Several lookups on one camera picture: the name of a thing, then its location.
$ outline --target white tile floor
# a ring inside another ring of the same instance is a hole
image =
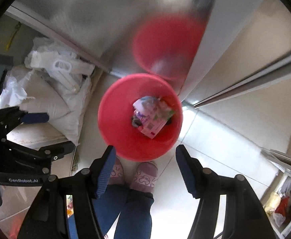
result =
[[[84,117],[78,147],[79,170],[90,166],[107,147],[98,131],[97,112],[102,95],[116,80],[116,77],[103,75],[92,96]],[[152,239],[187,238],[199,203],[187,192],[176,163],[174,155],[178,144],[184,144],[189,154],[199,159],[203,167],[209,167],[219,175],[245,175],[259,198],[277,173],[277,169],[263,158],[254,143],[229,127],[201,111],[186,106],[183,107],[183,116],[179,141],[169,152],[156,159],[160,177],[153,193],[155,202],[151,208]],[[121,162],[128,183],[138,163],[125,159],[121,159]],[[223,229],[225,206],[226,197],[222,196],[215,235]],[[109,238],[113,238],[114,230],[115,224],[108,233]]]

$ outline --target black bracket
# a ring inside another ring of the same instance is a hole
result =
[[[186,188],[199,207],[188,239],[212,239],[218,217],[220,195],[226,194],[223,239],[275,239],[275,233],[247,179],[219,176],[203,168],[184,145],[176,148],[176,160]]]
[[[115,160],[116,151],[113,146],[108,146],[90,168],[63,179],[49,176],[28,210],[18,238],[69,238],[66,195],[72,195],[78,237],[102,239],[91,199],[97,199],[105,192]]]
[[[0,94],[12,60],[0,56]],[[47,122],[46,113],[27,113],[19,107],[0,110],[0,185],[41,186],[48,178],[51,162],[74,151],[68,141],[40,148],[38,151],[7,140],[7,134],[22,123]]]

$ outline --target person's foot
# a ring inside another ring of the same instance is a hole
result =
[[[118,158],[116,158],[115,165],[112,169],[108,184],[109,185],[113,185],[113,184],[124,185],[123,167]]]
[[[139,164],[136,169],[130,189],[152,193],[155,182],[158,179],[158,168],[154,162]]]

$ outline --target pile of bags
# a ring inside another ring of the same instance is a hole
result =
[[[47,112],[49,123],[78,145],[91,94],[94,65],[47,38],[35,38],[25,66],[5,78],[0,109],[19,106],[29,113]]]
[[[291,221],[291,178],[288,177],[280,190],[272,192],[264,207],[268,216],[271,216],[277,227]]]

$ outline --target metal panel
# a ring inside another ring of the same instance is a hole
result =
[[[291,51],[291,13],[280,0],[264,0],[187,100],[202,102],[248,78]]]
[[[215,102],[230,99],[251,91],[267,88],[282,80],[288,80],[291,78],[291,55],[277,63],[269,66],[268,68],[250,76],[249,78],[239,82],[238,84],[222,91],[212,98],[203,100],[196,103],[193,106],[198,107],[209,105]]]
[[[183,101],[211,70],[263,0],[216,0],[196,57],[180,92]]]
[[[140,19],[161,11],[199,11],[207,18],[213,0],[16,0],[26,13],[95,58],[130,34]]]
[[[264,155],[264,157],[267,158],[268,161],[270,161],[273,165],[275,165],[278,169],[280,169],[282,172],[288,173],[288,176],[291,177],[291,165],[286,164],[280,160],[278,160],[270,150],[262,148],[261,153]]]
[[[44,34],[45,36],[61,42],[63,45],[74,49],[77,54],[84,59],[90,61],[91,63],[97,65],[99,68],[102,70],[109,72],[109,68],[106,65],[106,63],[102,62],[98,58],[90,55],[87,53],[84,49],[81,47],[77,46],[76,44],[73,44],[71,41],[69,41],[67,38],[64,36],[60,35],[59,33],[55,32],[53,29],[49,28],[45,24],[39,21],[39,19],[34,19],[33,17],[29,16],[28,14],[24,13],[23,11],[20,11],[19,9],[10,6],[7,11],[5,12],[6,15],[12,17],[15,20],[18,20],[31,28],[39,31],[40,33]]]

